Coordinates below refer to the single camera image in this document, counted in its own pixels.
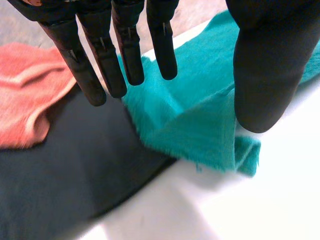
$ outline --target folded fabric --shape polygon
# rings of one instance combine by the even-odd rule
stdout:
[[[124,102],[142,142],[155,150],[220,171],[256,173],[260,142],[235,136],[233,54],[239,28],[228,11],[175,50],[178,76],[162,79],[143,58],[145,82],[128,85]],[[320,73],[320,44],[302,82]]]
[[[57,48],[0,46],[0,149],[42,142],[50,127],[45,110],[75,83]]]

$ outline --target white table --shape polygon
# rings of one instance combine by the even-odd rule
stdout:
[[[205,22],[174,39],[199,34]],[[146,56],[154,59],[154,52]],[[180,160],[77,240],[320,240],[320,79],[261,140],[253,178]]]

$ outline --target dark gray fabric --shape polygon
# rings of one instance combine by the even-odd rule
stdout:
[[[174,160],[142,146],[126,109],[79,87],[49,110],[44,143],[0,151],[0,239],[49,240],[116,207]]]

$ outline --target orange towel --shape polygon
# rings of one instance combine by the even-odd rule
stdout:
[[[56,47],[0,46],[0,149],[42,142],[50,127],[46,109],[75,83]]]

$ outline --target teal fabric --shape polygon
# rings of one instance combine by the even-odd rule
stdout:
[[[152,149],[220,171],[256,173],[261,143],[235,136],[233,53],[239,28],[228,11],[177,48],[178,76],[163,80],[143,57],[145,82],[128,87],[126,104],[142,142]],[[303,82],[320,72],[320,44]]]

